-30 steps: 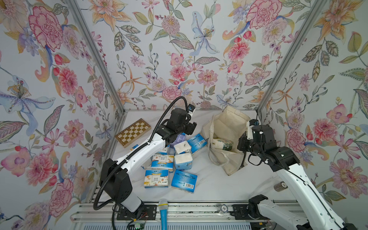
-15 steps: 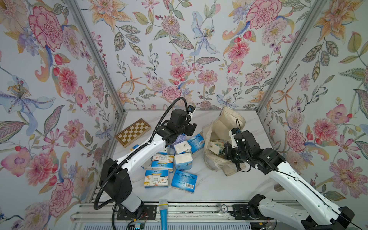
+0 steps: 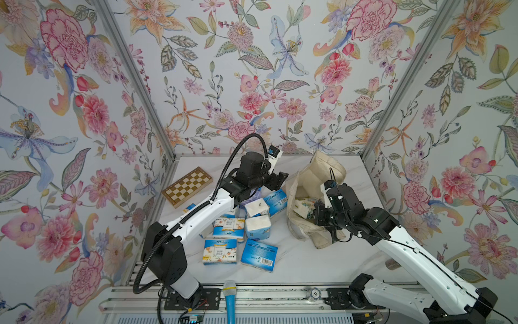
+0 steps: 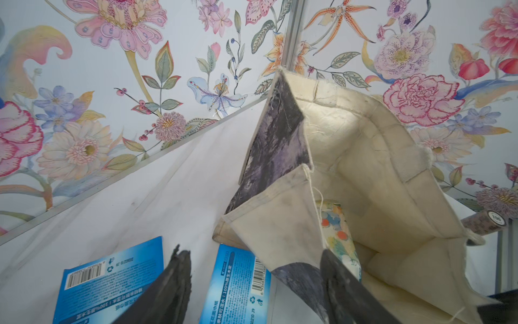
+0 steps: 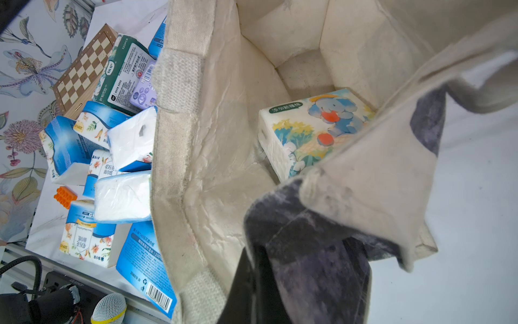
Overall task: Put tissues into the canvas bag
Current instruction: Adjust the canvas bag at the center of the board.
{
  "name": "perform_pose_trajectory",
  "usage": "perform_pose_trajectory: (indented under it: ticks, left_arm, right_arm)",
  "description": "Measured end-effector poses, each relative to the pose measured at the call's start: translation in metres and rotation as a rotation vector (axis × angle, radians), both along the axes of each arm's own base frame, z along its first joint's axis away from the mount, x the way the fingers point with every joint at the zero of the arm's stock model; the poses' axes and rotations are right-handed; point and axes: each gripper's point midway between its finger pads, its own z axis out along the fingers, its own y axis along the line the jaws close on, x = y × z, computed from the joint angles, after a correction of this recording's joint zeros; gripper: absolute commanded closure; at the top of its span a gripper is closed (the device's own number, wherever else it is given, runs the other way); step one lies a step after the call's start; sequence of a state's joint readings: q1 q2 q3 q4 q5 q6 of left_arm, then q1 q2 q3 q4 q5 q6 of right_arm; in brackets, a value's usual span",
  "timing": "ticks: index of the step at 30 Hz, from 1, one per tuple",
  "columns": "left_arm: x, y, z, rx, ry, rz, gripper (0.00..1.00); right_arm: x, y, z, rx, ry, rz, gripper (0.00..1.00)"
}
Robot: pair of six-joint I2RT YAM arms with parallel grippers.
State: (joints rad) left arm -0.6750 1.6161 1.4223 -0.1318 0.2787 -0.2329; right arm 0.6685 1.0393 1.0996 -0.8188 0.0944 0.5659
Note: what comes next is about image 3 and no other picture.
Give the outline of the cartoon print tissue pack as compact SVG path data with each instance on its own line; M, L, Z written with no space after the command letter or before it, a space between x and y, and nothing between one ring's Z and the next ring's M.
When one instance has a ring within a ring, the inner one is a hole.
M293 211L301 218L311 220L314 218L315 203L317 201L316 198L312 197L295 199Z

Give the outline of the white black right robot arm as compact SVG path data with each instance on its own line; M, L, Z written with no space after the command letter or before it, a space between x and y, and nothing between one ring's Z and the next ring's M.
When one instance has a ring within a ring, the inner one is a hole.
M321 185L323 198L314 217L330 233L347 230L367 241L402 266L426 290L420 294L360 274L338 299L354 309L380 306L421 323L485 323L497 295L476 288L424 250L386 210L367 209L353 188L328 180Z

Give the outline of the blue tissue pack front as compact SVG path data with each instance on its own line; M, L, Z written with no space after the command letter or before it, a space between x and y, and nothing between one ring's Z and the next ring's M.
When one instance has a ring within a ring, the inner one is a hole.
M278 248L263 242L248 239L241 255L241 263L263 271L272 272Z

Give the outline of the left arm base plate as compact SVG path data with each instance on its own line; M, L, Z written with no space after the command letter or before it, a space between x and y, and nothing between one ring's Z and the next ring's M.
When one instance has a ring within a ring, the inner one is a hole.
M184 298L172 288L167 288L164 300L166 311L216 311L221 302L221 289L201 287L190 298Z

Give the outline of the white blue tissue cube pack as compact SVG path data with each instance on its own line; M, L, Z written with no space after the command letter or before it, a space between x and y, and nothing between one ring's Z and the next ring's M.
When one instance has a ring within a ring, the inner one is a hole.
M245 220L246 235L248 239L259 241L271 236L271 219L267 215L251 217Z

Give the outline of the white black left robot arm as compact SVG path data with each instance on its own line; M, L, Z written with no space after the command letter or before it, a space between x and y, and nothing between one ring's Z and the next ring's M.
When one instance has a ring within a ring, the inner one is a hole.
M230 157L210 197L167 225L153 223L146 232L133 293L141 294L159 284L186 300L197 295L201 284L188 271L185 248L218 217L238 207L259 188L279 190L288 177L285 172L274 172L282 155L283 151L274 146L266 155L249 152L234 170L229 169Z

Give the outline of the small white tissue pack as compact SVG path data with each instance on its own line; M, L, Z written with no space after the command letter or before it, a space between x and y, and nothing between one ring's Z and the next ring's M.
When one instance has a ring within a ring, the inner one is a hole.
M258 216L270 216L270 207L267 205L263 198L259 198L245 205L245 211L247 218L258 217Z

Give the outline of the beige canvas tote bag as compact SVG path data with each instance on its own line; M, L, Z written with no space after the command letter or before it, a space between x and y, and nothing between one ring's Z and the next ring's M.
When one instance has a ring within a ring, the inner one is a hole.
M322 200L321 186L334 174L342 184L346 169L335 158L322 151L315 151L310 163L295 173L286 185L287 226L291 234L300 241L311 240L315 248L324 249L332 244L331 234L324 227L313 224L295 212L295 201L304 198Z

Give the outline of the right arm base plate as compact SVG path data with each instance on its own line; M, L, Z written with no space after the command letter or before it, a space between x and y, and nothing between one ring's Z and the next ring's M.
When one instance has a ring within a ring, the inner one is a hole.
M349 295L349 288L327 288L327 297L325 304L330 306L332 310L350 310L353 309L352 300Z

